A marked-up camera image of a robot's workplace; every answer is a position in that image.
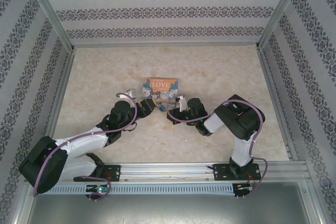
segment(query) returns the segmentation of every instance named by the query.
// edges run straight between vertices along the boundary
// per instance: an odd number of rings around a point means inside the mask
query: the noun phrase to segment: wallpaper
[[[279,0],[50,0],[75,46],[255,43]]]
[[[291,0],[264,49],[287,126],[336,223],[335,0]]]
[[[68,57],[37,0],[0,0],[0,224],[23,179],[18,166],[46,131]]]

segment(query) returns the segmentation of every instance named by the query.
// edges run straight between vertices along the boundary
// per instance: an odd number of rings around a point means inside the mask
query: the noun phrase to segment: beige marble surface
[[[288,160],[254,46],[81,48],[76,52],[54,138],[93,128],[109,114],[117,92],[136,88],[140,101],[146,77],[178,78],[179,93],[198,97],[208,112],[238,94],[266,116],[253,155]],[[114,144],[95,150],[104,162],[228,161],[234,136],[222,127],[210,137],[185,124],[172,125],[156,109],[123,132]]]

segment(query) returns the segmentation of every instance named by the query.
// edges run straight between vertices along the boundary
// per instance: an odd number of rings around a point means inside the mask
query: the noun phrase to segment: purple cable
[[[230,102],[242,103],[242,104],[245,104],[245,105],[249,106],[250,108],[252,108],[252,109],[257,113],[257,115],[258,115],[258,117],[259,117],[259,121],[260,121],[260,127],[259,127],[258,131],[257,131],[257,133],[254,134],[254,136],[252,137],[252,143],[251,143],[250,149],[249,149],[249,151],[248,151],[248,155],[249,155],[250,157],[254,158],[254,159],[264,161],[264,162],[265,162],[265,170],[264,170],[264,173],[262,174],[262,176],[261,176],[259,182],[258,182],[257,185],[255,186],[255,188],[254,188],[254,189],[253,189],[253,190],[246,196],[246,197],[248,197],[249,195],[252,194],[253,191],[255,191],[255,190],[259,187],[260,183],[261,183],[262,180],[264,179],[264,176],[265,176],[265,174],[266,174],[266,172],[267,172],[267,168],[268,168],[268,163],[267,163],[266,159],[264,159],[264,158],[262,158],[262,157],[253,157],[253,156],[252,156],[253,145],[254,145],[254,143],[255,143],[255,141],[256,141],[257,136],[260,134],[261,129],[263,128],[263,127],[262,127],[262,126],[263,126],[263,125],[262,125],[262,124],[263,124],[263,121],[262,121],[262,120],[263,120],[263,117],[261,116],[259,110],[258,110],[256,107],[254,107],[251,103],[246,102],[246,101],[237,100],[237,99],[230,99],[230,100],[227,100],[227,101],[225,101],[225,102],[222,102],[221,105],[224,105],[224,104],[226,104],[226,103],[230,103]],[[167,113],[168,113],[168,115],[169,115],[172,119],[174,119],[174,120],[177,121],[177,122],[181,122],[181,123],[191,123],[191,122],[199,121],[199,120],[201,120],[201,119],[208,118],[208,117],[210,117],[214,112],[211,112],[209,115],[203,116],[203,117],[201,117],[201,118],[196,118],[196,119],[192,119],[192,120],[180,120],[180,119],[177,119],[176,117],[174,117],[174,116],[169,112],[168,109],[167,109]]]
[[[111,183],[107,180],[107,179],[104,179],[104,178],[95,178],[95,177],[91,177],[91,176],[80,176],[81,178],[88,178],[88,179],[95,179],[95,180],[100,180],[100,181],[104,181],[104,182],[107,182],[107,185],[109,185],[109,189],[107,190],[107,192],[105,194],[100,194],[100,193],[92,193],[89,195],[89,200],[92,200],[92,196],[93,195],[99,195],[100,198],[98,199],[95,199],[95,202],[97,202],[98,200],[102,200],[104,199],[104,197],[106,197],[106,195],[111,191]]]
[[[137,108],[137,104],[134,102],[133,98],[131,96],[129,96],[128,94],[125,94],[125,93],[117,93],[115,96],[116,97],[119,97],[120,95],[124,95],[126,97],[128,97],[129,99],[131,99],[133,105],[134,105],[134,117],[132,119],[132,121],[127,124],[126,126],[120,128],[120,129],[116,129],[116,130],[109,130],[109,131],[96,131],[96,132],[89,132],[89,133],[85,133],[85,134],[81,134],[81,135],[78,135],[78,136],[75,136],[71,139],[69,139],[68,141],[66,142],[63,142],[61,143],[59,146],[57,146],[55,149],[53,149],[53,151],[47,156],[46,160],[43,162],[42,164],[42,167],[37,175],[37,178],[36,178],[36,181],[35,181],[35,185],[34,185],[34,191],[33,191],[33,196],[36,197],[38,195],[37,193],[37,188],[38,188],[38,185],[40,183],[40,180],[41,180],[41,177],[42,177],[42,174],[44,172],[44,169],[46,168],[49,160],[51,159],[51,157],[59,150],[61,149],[63,146],[81,138],[81,137],[84,137],[84,136],[91,136],[91,135],[97,135],[97,134],[105,134],[105,133],[113,133],[113,132],[119,132],[119,131],[123,131],[124,129],[126,129],[127,127],[129,127],[134,121],[135,121],[135,118],[136,118],[136,114],[138,113],[138,108]]]

